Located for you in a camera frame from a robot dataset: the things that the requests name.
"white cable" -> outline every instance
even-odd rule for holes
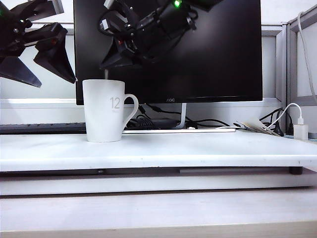
[[[298,28],[299,28],[299,32],[303,41],[303,47],[304,47],[304,54],[305,54],[305,62],[306,62],[306,67],[307,67],[307,71],[308,71],[308,78],[309,78],[309,85],[311,87],[311,92],[314,98],[314,101],[317,104],[317,96],[314,90],[314,84],[313,84],[313,77],[312,77],[312,71],[311,71],[311,67],[309,65],[309,60],[308,60],[308,53],[307,53],[307,43],[306,40],[304,38],[303,35],[303,30],[302,30],[302,25],[301,25],[301,15],[303,14],[303,12],[300,12],[298,17],[297,17],[297,22],[298,22]]]
[[[243,129],[243,128],[238,126],[221,126],[221,127],[217,127],[216,129]]]
[[[285,110],[283,111],[282,115],[278,119],[276,119],[271,125],[269,125],[268,128],[272,127],[275,123],[277,123],[282,118],[282,116],[286,113],[286,110],[290,106],[296,106],[296,107],[299,108],[300,115],[299,115],[299,118],[298,118],[298,124],[303,125],[304,124],[304,119],[303,119],[303,113],[302,113],[301,107],[298,104],[296,104],[296,103],[291,103],[285,108]]]

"green led light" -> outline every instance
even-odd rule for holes
[[[182,4],[182,0],[175,0],[174,1],[174,7],[176,7],[176,8],[180,8],[181,4]]]

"power adapter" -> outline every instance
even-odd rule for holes
[[[297,125],[294,125],[294,139],[308,140],[308,125],[304,124],[302,110],[300,111],[300,117],[297,120]]]

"keyboard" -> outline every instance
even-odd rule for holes
[[[80,123],[44,123],[44,124],[8,124],[0,125],[1,135],[19,134],[86,134],[86,124]]]

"white shelf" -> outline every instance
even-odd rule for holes
[[[2,135],[2,172],[149,167],[316,167],[317,144],[246,131],[86,135]]]

